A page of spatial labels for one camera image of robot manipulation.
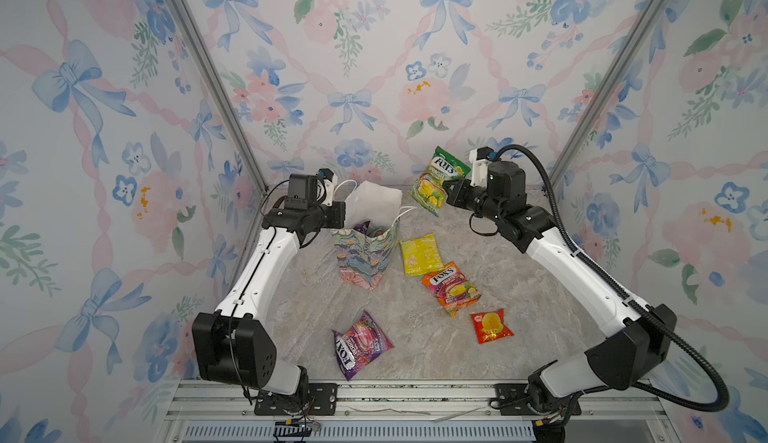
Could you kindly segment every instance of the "yellow candy bag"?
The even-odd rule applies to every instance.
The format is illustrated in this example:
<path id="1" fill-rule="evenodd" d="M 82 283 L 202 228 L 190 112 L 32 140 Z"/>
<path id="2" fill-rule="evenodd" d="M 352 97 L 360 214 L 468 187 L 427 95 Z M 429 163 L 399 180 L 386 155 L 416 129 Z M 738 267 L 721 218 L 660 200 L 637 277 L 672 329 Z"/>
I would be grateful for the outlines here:
<path id="1" fill-rule="evenodd" d="M 456 317 L 458 310 L 480 299 L 478 290 L 464 277 L 454 262 L 437 272 L 424 275 L 422 283 L 435 295 L 451 318 Z"/>
<path id="2" fill-rule="evenodd" d="M 470 170 L 469 166 L 438 146 L 427 170 L 413 183 L 411 196 L 430 213 L 438 216 L 447 196 L 442 183 L 452 179 L 466 178 Z"/>
<path id="3" fill-rule="evenodd" d="M 419 276 L 442 268 L 435 235 L 400 240 L 400 249 L 408 276 Z"/>

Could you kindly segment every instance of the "marble floor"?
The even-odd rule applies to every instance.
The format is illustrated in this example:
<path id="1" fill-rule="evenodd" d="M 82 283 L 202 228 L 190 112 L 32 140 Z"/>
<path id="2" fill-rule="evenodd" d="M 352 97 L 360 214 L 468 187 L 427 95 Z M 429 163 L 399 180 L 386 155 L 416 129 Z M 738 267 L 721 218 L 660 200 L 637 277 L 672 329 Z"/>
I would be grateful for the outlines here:
<path id="1" fill-rule="evenodd" d="M 545 206 L 543 198 L 529 198 Z M 403 192 L 403 204 L 416 204 Z M 405 276 L 399 248 L 379 286 L 343 283 L 328 230 L 290 262 L 270 306 L 267 327 L 278 354 L 305 366 L 310 379 L 343 379 L 331 330 L 346 331 L 363 309 L 394 349 L 356 379 L 525 379 L 549 361 L 602 341 L 581 305 L 541 265 L 502 237 L 468 227 L 469 212 L 447 206 L 439 218 L 418 207 L 402 218 L 401 238 L 435 233 L 443 262 L 456 262 L 482 294 L 452 319 L 420 281 Z M 478 231 L 491 227 L 473 226 Z M 470 313 L 504 308 L 513 337 L 479 345 Z"/>

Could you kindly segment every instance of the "ventilation grille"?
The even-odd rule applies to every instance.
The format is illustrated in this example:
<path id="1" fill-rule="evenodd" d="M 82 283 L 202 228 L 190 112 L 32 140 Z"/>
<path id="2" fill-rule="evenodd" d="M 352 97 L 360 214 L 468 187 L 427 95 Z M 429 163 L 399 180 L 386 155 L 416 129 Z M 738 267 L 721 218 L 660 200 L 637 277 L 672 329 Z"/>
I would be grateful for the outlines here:
<path id="1" fill-rule="evenodd" d="M 530 421 L 322 421 L 312 441 L 535 441 Z M 192 421 L 182 441 L 270 441 L 272 421 Z M 281 441 L 299 429 L 278 427 Z"/>

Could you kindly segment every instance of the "green candy bag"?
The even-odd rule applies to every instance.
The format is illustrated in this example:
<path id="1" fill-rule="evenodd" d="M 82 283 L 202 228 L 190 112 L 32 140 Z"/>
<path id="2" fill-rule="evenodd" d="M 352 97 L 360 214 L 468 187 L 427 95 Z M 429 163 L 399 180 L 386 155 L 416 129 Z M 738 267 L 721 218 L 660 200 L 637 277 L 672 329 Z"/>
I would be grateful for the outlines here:
<path id="1" fill-rule="evenodd" d="M 447 197 L 442 182 L 465 178 L 471 170 L 461 160 L 438 146 L 427 170 L 413 183 L 411 196 L 430 213 L 439 216 L 440 208 Z"/>

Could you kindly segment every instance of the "red snack packet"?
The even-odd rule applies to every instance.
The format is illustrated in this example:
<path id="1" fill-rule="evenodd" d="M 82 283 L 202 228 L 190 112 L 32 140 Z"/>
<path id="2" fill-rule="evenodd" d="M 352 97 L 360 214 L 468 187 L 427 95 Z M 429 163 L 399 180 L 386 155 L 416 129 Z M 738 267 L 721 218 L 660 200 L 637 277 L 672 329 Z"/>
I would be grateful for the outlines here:
<path id="1" fill-rule="evenodd" d="M 514 336 L 514 333 L 504 325 L 504 309 L 488 313 L 474 313 L 470 316 L 475 323 L 475 334 L 481 345 L 504 338 L 504 336 Z"/>

